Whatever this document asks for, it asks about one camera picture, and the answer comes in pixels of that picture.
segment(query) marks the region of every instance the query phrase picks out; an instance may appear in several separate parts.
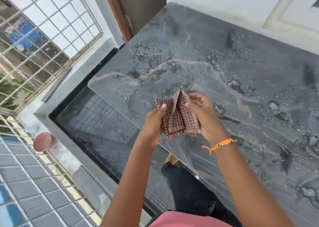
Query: marble table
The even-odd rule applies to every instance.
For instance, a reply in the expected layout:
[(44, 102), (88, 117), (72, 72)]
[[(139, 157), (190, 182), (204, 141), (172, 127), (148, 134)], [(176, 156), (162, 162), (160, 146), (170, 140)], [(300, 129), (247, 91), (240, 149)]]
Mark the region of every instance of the marble table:
[[(88, 86), (138, 127), (156, 98), (206, 95), (296, 225), (317, 226), (318, 65), (317, 55), (169, 3)], [(160, 144), (231, 199), (205, 139), (162, 136)]]

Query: brown wooden door frame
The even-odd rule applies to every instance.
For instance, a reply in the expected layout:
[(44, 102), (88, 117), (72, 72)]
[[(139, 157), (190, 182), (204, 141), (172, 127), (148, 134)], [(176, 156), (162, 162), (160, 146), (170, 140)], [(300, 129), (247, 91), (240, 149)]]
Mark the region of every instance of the brown wooden door frame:
[(110, 4), (110, 7), (113, 11), (114, 17), (119, 25), (119, 28), (121, 30), (123, 41), (125, 43), (128, 43), (129, 40), (132, 39), (132, 35), (130, 33), (130, 30), (126, 24), (120, 3), (118, 0), (108, 0), (108, 3)]

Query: pink shirt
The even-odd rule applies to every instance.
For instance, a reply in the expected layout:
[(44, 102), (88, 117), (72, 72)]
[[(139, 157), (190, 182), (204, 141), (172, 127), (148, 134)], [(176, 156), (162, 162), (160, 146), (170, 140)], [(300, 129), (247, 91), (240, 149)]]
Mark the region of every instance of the pink shirt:
[(213, 217), (202, 217), (181, 212), (167, 211), (158, 217), (150, 227), (231, 227)]

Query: hand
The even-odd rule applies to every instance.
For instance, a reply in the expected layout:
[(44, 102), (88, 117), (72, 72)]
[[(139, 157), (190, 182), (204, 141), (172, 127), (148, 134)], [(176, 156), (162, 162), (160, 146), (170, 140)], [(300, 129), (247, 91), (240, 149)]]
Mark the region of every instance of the hand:
[(186, 108), (193, 111), (202, 125), (202, 135), (211, 145), (229, 139), (229, 135), (222, 125), (214, 108), (214, 103), (202, 94), (190, 93), (191, 103), (186, 103)]
[(165, 115), (167, 105), (163, 104), (160, 110), (153, 109), (148, 112), (144, 125), (136, 138), (137, 143), (151, 147), (152, 149), (160, 142), (159, 137), (164, 132), (161, 127), (162, 117)]

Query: red checkered cloth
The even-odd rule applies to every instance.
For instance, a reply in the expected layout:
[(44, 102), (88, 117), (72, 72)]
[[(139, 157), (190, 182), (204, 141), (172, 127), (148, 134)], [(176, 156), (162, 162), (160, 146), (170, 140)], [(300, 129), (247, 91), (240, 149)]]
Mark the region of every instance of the red checkered cloth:
[(196, 136), (202, 133), (195, 113), (185, 107), (190, 99), (184, 90), (176, 92), (173, 98), (156, 99), (155, 102), (158, 110), (162, 104), (167, 104), (166, 113), (162, 117), (162, 128), (167, 139), (183, 134)]

